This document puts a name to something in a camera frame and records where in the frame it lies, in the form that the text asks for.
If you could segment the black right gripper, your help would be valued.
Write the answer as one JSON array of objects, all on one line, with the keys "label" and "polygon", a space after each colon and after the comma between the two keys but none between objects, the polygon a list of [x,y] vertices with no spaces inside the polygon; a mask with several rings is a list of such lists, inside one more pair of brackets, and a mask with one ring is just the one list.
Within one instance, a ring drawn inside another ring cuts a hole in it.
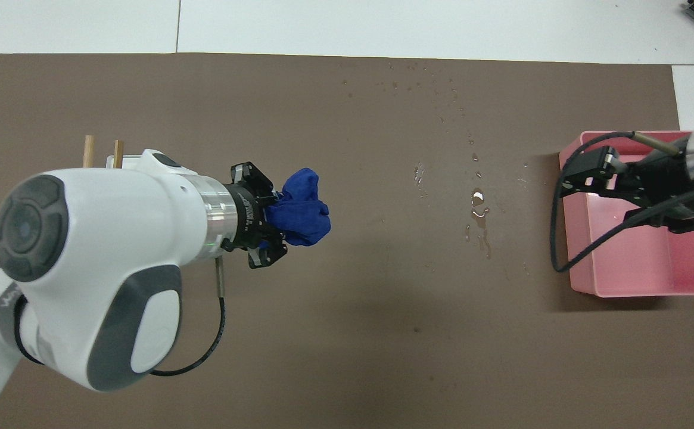
[{"label": "black right gripper", "polygon": [[[652,149],[634,158],[613,147],[587,150],[568,158],[562,168],[561,196],[597,193],[615,176],[612,197],[637,207],[652,207],[694,190],[694,147],[671,143],[678,155]],[[694,231],[694,212],[668,210],[661,225],[673,234]]]}]

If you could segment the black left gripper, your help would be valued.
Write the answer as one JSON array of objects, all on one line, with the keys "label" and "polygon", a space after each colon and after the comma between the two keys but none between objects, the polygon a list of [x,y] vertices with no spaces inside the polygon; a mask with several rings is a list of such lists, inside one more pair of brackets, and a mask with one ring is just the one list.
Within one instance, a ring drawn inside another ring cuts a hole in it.
[{"label": "black left gripper", "polygon": [[278,198],[273,182],[251,162],[232,166],[232,183],[225,188],[235,203],[237,220],[232,247],[248,248],[251,269],[272,266],[288,253],[281,231],[266,218],[265,207]]}]

